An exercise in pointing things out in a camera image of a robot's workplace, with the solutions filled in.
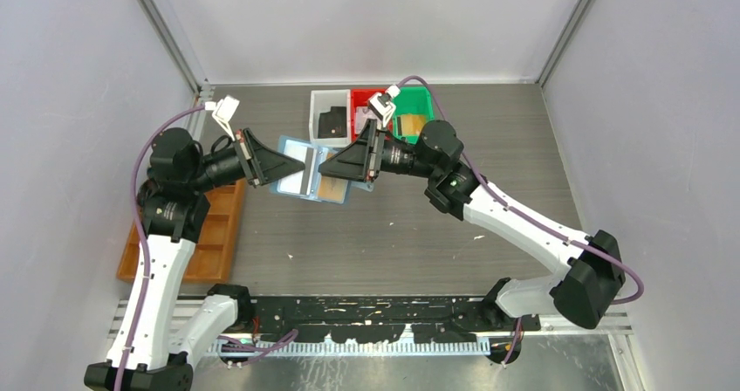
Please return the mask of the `red plastic bin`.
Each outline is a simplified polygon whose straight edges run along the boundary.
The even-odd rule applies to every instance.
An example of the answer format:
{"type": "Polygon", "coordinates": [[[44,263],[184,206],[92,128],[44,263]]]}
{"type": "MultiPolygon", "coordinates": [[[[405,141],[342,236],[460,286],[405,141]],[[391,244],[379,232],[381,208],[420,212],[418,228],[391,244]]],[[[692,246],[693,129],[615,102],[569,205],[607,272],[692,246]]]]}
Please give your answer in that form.
{"type": "Polygon", "coordinates": [[[352,108],[351,141],[357,139],[368,120],[377,118],[368,109],[368,101],[374,94],[383,92],[385,90],[382,88],[352,88],[350,90],[350,106],[352,108]]]}

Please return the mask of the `blue leather card holder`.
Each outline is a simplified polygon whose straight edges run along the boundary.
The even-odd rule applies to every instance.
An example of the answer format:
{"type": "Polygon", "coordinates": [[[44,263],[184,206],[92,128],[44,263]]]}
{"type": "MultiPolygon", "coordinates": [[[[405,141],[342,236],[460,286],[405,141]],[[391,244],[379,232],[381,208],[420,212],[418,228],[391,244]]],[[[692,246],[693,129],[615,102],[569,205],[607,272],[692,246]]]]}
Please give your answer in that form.
{"type": "MultiPolygon", "coordinates": [[[[311,144],[308,141],[304,141],[304,140],[300,140],[300,139],[297,139],[297,138],[293,138],[293,137],[288,137],[288,136],[282,135],[280,137],[280,140],[279,140],[279,143],[278,143],[278,151],[280,153],[283,153],[284,144],[288,140],[296,140],[298,142],[304,142],[306,144],[311,144]]],[[[332,157],[336,152],[338,152],[338,149],[336,149],[336,148],[330,148],[330,147],[324,147],[324,146],[316,146],[314,144],[311,144],[311,145],[313,145],[314,147],[316,147],[319,150],[319,157],[318,157],[317,163],[315,165],[315,175],[316,175],[316,177],[318,179],[315,182],[315,193],[317,194],[318,193],[318,185],[319,185],[319,182],[321,180],[321,177],[323,176],[319,172],[319,165],[322,162],[324,162],[327,158],[332,157]]],[[[373,192],[373,190],[374,190],[374,185],[373,185],[372,182],[350,182],[350,181],[348,181],[348,182],[349,182],[349,189],[347,191],[346,199],[348,197],[348,192],[350,191],[350,188],[360,189],[360,190],[363,190],[363,191],[366,191],[366,192],[373,192]]],[[[271,187],[270,187],[270,190],[271,190],[271,193],[273,193],[275,195],[280,195],[280,194],[278,194],[276,192],[277,184],[278,184],[278,181],[276,183],[272,184],[271,187]]],[[[320,201],[317,198],[317,196],[316,196],[316,198],[314,200],[307,200],[307,201],[322,202],[322,201],[320,201]]]]}

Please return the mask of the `silver VIP credit card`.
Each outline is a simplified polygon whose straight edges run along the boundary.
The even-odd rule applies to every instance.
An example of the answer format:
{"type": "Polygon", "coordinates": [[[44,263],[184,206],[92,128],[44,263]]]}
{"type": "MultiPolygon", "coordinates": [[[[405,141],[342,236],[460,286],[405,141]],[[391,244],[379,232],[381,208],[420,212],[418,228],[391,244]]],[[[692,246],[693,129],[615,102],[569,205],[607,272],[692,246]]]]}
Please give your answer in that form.
{"type": "Polygon", "coordinates": [[[319,150],[311,144],[288,140],[284,144],[283,153],[300,161],[303,168],[288,175],[277,182],[276,192],[284,196],[294,196],[306,200],[316,198],[315,165],[319,157],[319,150]]]}

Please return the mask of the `green plastic bin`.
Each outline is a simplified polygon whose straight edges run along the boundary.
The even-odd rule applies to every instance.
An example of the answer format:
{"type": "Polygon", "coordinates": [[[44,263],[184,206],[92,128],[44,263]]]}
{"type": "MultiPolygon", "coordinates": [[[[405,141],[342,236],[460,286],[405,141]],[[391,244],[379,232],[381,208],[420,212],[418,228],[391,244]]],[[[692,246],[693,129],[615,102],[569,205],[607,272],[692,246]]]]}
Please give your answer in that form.
{"type": "Polygon", "coordinates": [[[403,87],[394,98],[396,106],[392,120],[396,138],[415,144],[426,123],[435,118],[431,95],[423,86],[403,87]]]}

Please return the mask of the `white plastic bin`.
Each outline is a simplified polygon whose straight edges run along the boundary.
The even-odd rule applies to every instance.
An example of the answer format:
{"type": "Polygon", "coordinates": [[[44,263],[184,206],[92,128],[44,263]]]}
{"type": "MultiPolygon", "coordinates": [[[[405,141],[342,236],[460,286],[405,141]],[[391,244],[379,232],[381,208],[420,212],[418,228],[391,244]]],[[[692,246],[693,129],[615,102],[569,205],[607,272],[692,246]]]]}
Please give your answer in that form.
{"type": "Polygon", "coordinates": [[[343,148],[351,143],[350,91],[313,90],[309,107],[310,142],[324,147],[343,148]]]}

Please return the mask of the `black item in white bin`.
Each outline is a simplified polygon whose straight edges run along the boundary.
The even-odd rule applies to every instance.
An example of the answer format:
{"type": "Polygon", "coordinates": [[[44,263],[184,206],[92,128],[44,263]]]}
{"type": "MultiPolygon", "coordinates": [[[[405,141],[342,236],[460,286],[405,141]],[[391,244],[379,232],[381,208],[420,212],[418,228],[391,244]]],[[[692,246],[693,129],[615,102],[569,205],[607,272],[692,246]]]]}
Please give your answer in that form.
{"type": "Polygon", "coordinates": [[[344,138],[347,136],[347,109],[345,106],[331,106],[319,114],[317,137],[319,139],[344,138]]]}

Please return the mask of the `orange compartment tray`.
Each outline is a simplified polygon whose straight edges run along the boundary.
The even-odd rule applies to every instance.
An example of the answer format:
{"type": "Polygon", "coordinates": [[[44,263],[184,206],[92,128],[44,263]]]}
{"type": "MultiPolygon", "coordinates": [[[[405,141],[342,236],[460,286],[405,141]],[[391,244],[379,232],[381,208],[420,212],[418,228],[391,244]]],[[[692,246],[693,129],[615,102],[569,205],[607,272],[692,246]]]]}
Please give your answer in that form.
{"type": "Polygon", "coordinates": [[[188,262],[184,284],[225,284],[228,282],[241,220],[245,181],[234,182],[205,194],[209,212],[199,242],[188,262]]]}

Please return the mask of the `cards in red bin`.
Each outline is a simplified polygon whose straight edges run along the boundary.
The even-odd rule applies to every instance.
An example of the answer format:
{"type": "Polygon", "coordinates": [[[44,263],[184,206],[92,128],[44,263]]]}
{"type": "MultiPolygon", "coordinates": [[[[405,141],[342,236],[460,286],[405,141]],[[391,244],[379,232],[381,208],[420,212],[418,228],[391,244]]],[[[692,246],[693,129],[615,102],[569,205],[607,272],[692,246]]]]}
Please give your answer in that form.
{"type": "Polygon", "coordinates": [[[369,120],[375,120],[375,113],[368,106],[358,106],[355,108],[353,134],[360,135],[366,123],[369,120]]]}

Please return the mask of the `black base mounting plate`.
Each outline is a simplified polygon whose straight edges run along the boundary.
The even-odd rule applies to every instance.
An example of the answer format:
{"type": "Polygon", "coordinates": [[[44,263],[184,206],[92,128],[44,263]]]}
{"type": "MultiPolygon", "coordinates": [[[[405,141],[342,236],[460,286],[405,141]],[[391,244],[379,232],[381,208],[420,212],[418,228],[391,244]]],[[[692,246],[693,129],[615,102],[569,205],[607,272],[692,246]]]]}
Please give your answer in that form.
{"type": "Polygon", "coordinates": [[[488,299],[471,296],[262,296],[251,308],[250,320],[226,332],[273,341],[296,330],[298,343],[390,344],[409,328],[415,344],[432,344],[471,342],[479,333],[509,335],[516,324],[488,299]]]}

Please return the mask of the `orange gold credit card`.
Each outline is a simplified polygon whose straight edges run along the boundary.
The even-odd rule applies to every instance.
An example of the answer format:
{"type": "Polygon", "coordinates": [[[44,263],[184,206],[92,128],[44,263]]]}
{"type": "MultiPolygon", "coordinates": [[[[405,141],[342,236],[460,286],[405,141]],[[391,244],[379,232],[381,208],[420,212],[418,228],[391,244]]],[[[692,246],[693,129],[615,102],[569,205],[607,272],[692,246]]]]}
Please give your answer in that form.
{"type": "Polygon", "coordinates": [[[322,202],[343,203],[346,200],[347,180],[322,176],[318,185],[317,198],[322,202]]]}

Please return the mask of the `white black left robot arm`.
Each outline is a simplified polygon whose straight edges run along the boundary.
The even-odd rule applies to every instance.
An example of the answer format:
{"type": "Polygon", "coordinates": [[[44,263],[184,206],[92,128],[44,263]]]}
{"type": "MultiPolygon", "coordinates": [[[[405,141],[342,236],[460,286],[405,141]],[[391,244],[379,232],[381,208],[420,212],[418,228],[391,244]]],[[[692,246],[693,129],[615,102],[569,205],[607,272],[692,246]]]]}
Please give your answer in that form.
{"type": "Polygon", "coordinates": [[[208,192],[245,180],[266,186],[304,164],[263,145],[247,129],[209,154],[182,128],[154,136],[147,179],[134,185],[134,227],[140,240],[133,289],[104,361],[86,369],[92,390],[188,390],[202,357],[228,328],[251,327],[249,290],[214,285],[178,331],[171,328],[182,280],[209,213],[208,192]]]}

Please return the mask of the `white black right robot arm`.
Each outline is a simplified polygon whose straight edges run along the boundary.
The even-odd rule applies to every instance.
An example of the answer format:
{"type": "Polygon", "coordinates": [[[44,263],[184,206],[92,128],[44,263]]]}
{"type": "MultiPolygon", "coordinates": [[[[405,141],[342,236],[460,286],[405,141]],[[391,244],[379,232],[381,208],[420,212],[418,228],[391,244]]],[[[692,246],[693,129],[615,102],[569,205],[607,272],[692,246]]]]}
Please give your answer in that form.
{"type": "Polygon", "coordinates": [[[462,154],[463,143],[447,121],[427,123],[415,144],[370,121],[353,143],[320,164],[319,172],[351,182],[372,182],[382,172],[421,177],[427,182],[424,195],[438,211],[484,228],[538,260],[549,275],[503,278],[488,293],[484,317],[493,329],[550,312],[596,328],[626,282],[616,238],[604,230],[588,235],[542,216],[476,176],[462,154]]]}

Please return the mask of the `gold card in green bin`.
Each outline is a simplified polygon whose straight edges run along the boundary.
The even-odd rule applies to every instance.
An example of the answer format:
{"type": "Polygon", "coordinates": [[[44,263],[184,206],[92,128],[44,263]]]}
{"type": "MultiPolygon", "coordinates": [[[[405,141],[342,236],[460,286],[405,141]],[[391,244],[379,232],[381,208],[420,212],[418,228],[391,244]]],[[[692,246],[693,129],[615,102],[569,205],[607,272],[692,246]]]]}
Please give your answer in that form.
{"type": "Polygon", "coordinates": [[[405,113],[395,116],[394,131],[400,138],[418,137],[428,122],[424,114],[405,113]]]}

